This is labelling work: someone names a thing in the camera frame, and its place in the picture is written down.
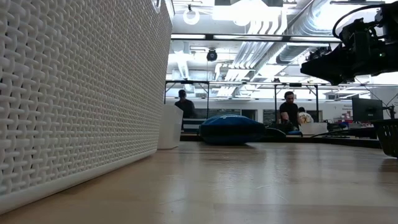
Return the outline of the black ceiling spotlight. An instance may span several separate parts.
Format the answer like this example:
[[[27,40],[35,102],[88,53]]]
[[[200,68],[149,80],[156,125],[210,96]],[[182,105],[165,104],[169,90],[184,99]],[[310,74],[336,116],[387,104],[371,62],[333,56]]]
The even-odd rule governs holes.
[[[323,55],[326,55],[332,51],[330,46],[327,47],[317,47],[315,49],[312,49],[309,51],[309,55],[306,58],[306,61],[309,62],[311,60],[314,60],[316,58],[320,58]]]

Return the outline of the black overhead beam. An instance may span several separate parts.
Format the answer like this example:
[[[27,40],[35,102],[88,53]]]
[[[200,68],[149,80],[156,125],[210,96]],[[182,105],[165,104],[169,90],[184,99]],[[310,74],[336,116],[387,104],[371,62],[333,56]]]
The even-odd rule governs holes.
[[[299,42],[299,43],[340,43],[329,36],[304,35],[251,35],[251,34],[172,34],[171,40],[240,41],[240,42]]]

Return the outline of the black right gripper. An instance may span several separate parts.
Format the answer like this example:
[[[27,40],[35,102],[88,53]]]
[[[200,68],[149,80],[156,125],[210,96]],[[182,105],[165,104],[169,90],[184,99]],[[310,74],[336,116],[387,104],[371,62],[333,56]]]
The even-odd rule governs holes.
[[[330,52],[301,64],[300,72],[332,85],[354,82],[354,75],[380,75],[398,72],[398,42],[379,43],[357,52],[340,44],[343,55]]]

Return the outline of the large white woven bin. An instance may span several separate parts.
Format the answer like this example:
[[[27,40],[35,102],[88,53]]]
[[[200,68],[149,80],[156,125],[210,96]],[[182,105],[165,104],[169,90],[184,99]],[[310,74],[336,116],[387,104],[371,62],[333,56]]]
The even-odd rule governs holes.
[[[0,214],[157,149],[172,0],[0,0]]]

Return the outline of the black computer monitor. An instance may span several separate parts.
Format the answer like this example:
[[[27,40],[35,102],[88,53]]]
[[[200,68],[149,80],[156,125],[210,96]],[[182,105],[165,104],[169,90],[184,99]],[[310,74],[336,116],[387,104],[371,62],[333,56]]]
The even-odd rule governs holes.
[[[384,119],[381,100],[352,98],[353,121],[368,122]]]

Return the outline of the blue first aid pouch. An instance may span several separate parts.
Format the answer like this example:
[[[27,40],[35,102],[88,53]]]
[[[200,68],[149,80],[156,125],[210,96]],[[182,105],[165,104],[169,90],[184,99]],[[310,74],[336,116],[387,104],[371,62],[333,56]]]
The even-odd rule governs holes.
[[[256,142],[265,136],[266,127],[241,115],[217,115],[205,120],[198,135],[207,144],[239,145]]]

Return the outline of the small white plastic bin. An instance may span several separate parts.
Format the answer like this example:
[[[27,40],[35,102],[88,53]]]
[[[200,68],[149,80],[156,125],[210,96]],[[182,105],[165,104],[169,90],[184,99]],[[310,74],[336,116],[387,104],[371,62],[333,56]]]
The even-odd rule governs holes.
[[[173,149],[179,145],[183,111],[175,105],[164,105],[160,123],[158,150]]]

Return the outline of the person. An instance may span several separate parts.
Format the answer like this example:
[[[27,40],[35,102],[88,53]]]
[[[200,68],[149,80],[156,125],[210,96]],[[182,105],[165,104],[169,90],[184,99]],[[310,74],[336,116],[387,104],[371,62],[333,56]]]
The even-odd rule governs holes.
[[[279,107],[280,121],[282,124],[291,123],[299,126],[299,108],[294,103],[295,95],[292,91],[287,91],[284,95],[285,102]]]
[[[178,91],[179,100],[174,103],[179,109],[183,111],[183,118],[195,117],[195,105],[192,101],[187,99],[185,90]]]
[[[304,107],[299,107],[298,108],[298,121],[300,124],[305,124],[305,123],[313,123],[314,120],[311,117],[310,114],[308,114],[305,110]]]

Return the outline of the white box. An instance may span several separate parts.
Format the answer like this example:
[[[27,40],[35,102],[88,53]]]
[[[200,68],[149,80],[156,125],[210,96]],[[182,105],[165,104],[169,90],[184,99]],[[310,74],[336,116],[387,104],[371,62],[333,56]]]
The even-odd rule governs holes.
[[[303,123],[300,125],[303,135],[317,135],[327,133],[327,123]]]

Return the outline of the black mesh basket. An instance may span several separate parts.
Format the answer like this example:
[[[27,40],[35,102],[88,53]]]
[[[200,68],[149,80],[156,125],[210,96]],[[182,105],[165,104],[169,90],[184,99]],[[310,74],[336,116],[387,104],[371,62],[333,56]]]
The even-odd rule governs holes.
[[[372,122],[385,155],[398,158],[398,119]]]

